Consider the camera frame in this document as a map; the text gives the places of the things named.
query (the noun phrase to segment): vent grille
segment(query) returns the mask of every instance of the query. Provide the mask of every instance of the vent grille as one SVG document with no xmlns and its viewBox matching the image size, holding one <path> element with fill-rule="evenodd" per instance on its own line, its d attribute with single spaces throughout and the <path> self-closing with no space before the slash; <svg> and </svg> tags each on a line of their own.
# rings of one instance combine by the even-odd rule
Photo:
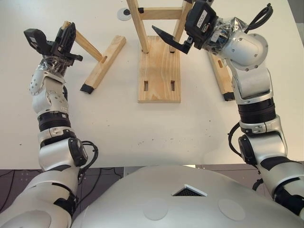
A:
<svg viewBox="0 0 304 228">
<path fill-rule="evenodd" d="M 190 189 L 184 188 L 181 191 L 175 193 L 173 196 L 202 196 Z"/>
</svg>

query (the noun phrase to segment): black foot cap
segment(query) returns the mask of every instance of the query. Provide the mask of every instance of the black foot cap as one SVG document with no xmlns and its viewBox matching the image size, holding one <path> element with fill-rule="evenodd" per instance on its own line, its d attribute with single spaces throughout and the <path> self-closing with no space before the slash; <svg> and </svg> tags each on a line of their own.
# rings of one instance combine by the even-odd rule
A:
<svg viewBox="0 0 304 228">
<path fill-rule="evenodd" d="M 225 101 L 234 101 L 234 93 L 233 92 L 228 92 L 223 94 Z"/>
<path fill-rule="evenodd" d="M 85 92 L 87 94 L 91 94 L 94 91 L 94 88 L 89 85 L 83 84 L 80 91 Z"/>
</svg>

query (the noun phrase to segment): wooden leg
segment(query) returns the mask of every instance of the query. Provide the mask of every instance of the wooden leg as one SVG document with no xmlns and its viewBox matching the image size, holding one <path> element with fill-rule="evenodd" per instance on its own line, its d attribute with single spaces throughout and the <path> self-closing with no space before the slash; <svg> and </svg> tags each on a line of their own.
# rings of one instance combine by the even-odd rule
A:
<svg viewBox="0 0 304 228">
<path fill-rule="evenodd" d="M 175 41 L 179 42 L 181 39 L 182 32 L 185 29 L 185 23 L 186 23 L 186 17 L 189 12 L 189 10 L 192 9 L 192 4 L 188 3 L 186 1 L 183 1 L 182 3 L 182 13 L 180 19 L 176 22 L 173 36 L 175 37 Z M 170 46 L 170 52 L 175 52 L 175 48 Z"/>
<path fill-rule="evenodd" d="M 65 21 L 63 23 L 62 29 L 65 29 L 71 22 Z M 106 57 L 104 57 L 80 32 L 76 30 L 75 42 L 79 44 L 87 53 L 89 53 L 98 62 L 104 62 Z"/>
<path fill-rule="evenodd" d="M 106 60 L 104 63 L 99 61 L 93 71 L 91 72 L 90 76 L 86 79 L 85 83 L 81 87 L 80 91 L 85 93 L 91 94 L 94 89 L 98 87 L 101 80 L 104 78 L 106 72 L 114 62 L 115 58 L 117 57 L 120 50 L 126 43 L 125 37 L 122 36 L 115 36 L 112 40 L 111 45 L 107 48 L 104 52 L 106 56 Z"/>
<path fill-rule="evenodd" d="M 142 51 L 144 53 L 149 52 L 149 43 L 147 39 L 146 30 L 144 29 L 143 21 L 141 20 L 141 17 L 138 12 L 138 2 L 137 0 L 127 0 L 129 10 L 132 15 L 132 19 L 138 34 L 139 41 L 142 46 Z"/>
<path fill-rule="evenodd" d="M 223 94 L 225 101 L 234 100 L 234 93 L 231 84 L 231 78 L 227 67 L 224 65 L 221 58 L 208 53 L 215 77 L 218 82 L 220 92 Z"/>
</svg>

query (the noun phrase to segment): wooden base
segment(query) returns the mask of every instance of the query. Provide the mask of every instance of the wooden base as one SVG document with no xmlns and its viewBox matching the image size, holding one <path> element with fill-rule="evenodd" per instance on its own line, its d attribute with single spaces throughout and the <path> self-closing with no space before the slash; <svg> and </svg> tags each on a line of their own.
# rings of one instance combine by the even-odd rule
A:
<svg viewBox="0 0 304 228">
<path fill-rule="evenodd" d="M 170 53 L 159 36 L 148 36 L 149 53 L 140 53 L 138 102 L 180 103 L 180 52 Z"/>
<path fill-rule="evenodd" d="M 221 58 L 213 55 L 212 53 L 208 53 L 208 56 L 224 100 L 233 101 L 235 98 L 227 67 L 224 65 Z"/>
<path fill-rule="evenodd" d="M 90 76 L 86 79 L 85 83 L 82 85 L 80 91 L 91 94 L 94 89 L 96 89 L 104 78 L 106 72 L 114 62 L 120 50 L 123 48 L 126 43 L 125 37 L 115 36 L 112 40 L 111 45 L 104 52 L 105 60 L 101 60 L 94 67 Z"/>
</svg>

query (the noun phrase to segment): floor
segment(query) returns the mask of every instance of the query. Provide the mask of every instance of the floor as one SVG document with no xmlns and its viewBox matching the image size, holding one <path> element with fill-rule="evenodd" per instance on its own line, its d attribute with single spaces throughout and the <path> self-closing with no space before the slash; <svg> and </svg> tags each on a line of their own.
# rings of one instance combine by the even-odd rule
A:
<svg viewBox="0 0 304 228">
<path fill-rule="evenodd" d="M 301 37 L 304 37 L 304 0 L 288 0 L 289 5 L 292 9 L 295 22 L 299 27 L 299 33 Z M 259 179 L 257 170 L 254 167 L 251 167 L 246 164 L 233 164 L 233 165 L 196 165 L 197 168 L 207 169 L 222 173 L 232 179 L 237 180 L 242 185 L 249 188 Z M 136 167 L 128 168 L 128 170 L 136 170 Z M 5 210 L 9 205 L 12 204 L 14 199 L 23 191 L 27 184 L 39 174 L 40 171 L 34 170 L 21 170 L 15 171 L 14 178 L 13 171 L 10 170 L 0 170 L 0 207 L 4 204 L 4 201 L 8 197 L 7 202 L 5 203 L 3 210 Z M 77 196 L 79 199 L 83 199 L 84 196 L 91 191 L 96 180 L 98 179 L 100 169 L 89 169 L 84 176 L 82 182 L 79 185 Z M 91 194 L 88 195 L 77 208 L 74 218 L 89 204 L 91 204 L 95 199 L 102 195 L 112 184 L 120 179 L 124 174 L 123 167 L 113 168 L 110 170 L 101 170 L 101 175 L 98 179 L 96 187 Z M 264 195 L 270 198 L 270 195 L 262 184 L 257 192 L 261 195 Z"/>
</svg>

